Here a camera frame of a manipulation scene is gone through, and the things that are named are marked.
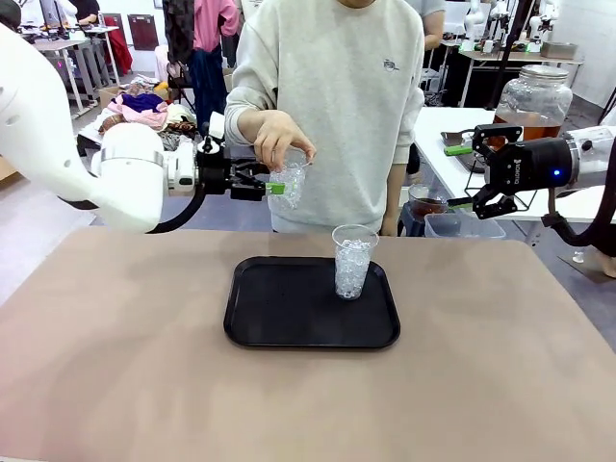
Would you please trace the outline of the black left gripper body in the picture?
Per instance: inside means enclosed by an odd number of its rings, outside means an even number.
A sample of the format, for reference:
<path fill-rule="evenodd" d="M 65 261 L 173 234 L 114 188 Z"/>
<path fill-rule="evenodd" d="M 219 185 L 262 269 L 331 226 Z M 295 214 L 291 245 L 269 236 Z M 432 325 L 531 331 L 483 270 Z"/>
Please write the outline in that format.
<path fill-rule="evenodd" d="M 198 150 L 195 157 L 197 179 L 195 196 L 223 195 L 238 188 L 236 169 L 241 159 L 222 148 L 217 152 Z"/>

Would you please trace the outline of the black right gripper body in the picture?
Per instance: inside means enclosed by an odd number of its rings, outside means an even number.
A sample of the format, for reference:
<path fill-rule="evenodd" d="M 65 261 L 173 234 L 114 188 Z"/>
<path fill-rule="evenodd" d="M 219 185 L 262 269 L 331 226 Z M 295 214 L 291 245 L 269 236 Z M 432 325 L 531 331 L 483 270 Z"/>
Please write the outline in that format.
<path fill-rule="evenodd" d="M 497 193 L 518 193 L 566 186 L 573 173 L 567 141 L 545 138 L 507 143 L 486 159 L 486 184 Z"/>

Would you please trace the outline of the person's right hand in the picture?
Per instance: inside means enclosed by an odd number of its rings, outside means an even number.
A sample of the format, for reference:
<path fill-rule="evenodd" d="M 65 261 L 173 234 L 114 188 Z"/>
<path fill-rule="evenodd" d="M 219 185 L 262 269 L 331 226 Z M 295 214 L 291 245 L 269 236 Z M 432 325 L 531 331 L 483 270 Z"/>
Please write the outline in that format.
<path fill-rule="evenodd" d="M 293 119 L 281 111 L 262 111 L 257 115 L 258 130 L 254 141 L 257 158 L 270 171 L 280 171 L 290 148 L 303 152 L 308 165 L 316 155 L 315 146 Z"/>

